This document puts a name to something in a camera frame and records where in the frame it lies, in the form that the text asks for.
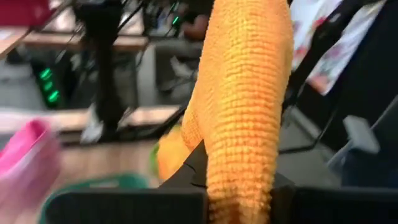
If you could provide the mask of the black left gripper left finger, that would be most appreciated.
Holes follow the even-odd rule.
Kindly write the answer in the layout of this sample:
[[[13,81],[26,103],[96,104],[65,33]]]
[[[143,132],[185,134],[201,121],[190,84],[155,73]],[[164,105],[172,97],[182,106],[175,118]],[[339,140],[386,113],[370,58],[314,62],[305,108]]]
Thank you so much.
[[[136,175],[69,185],[47,199],[45,222],[206,224],[207,162],[205,144],[200,142],[157,188],[146,187]]]

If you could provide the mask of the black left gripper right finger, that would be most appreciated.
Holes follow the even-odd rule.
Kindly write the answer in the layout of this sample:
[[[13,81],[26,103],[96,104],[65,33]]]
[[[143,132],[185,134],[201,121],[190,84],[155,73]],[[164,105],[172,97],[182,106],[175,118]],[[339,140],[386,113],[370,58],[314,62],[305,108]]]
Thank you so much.
[[[299,186],[275,175],[271,224],[397,224],[397,190]]]

